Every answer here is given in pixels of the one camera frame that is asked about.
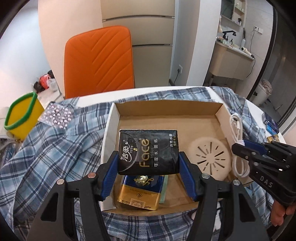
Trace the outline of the right hand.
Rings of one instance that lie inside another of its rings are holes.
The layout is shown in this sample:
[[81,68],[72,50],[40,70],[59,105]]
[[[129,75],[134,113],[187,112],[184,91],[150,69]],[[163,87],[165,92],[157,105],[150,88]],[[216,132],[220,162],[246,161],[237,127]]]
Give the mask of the right hand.
[[271,223],[273,226],[281,226],[284,222],[285,215],[293,215],[295,213],[295,203],[287,208],[283,207],[279,202],[276,200],[273,203],[271,209]]

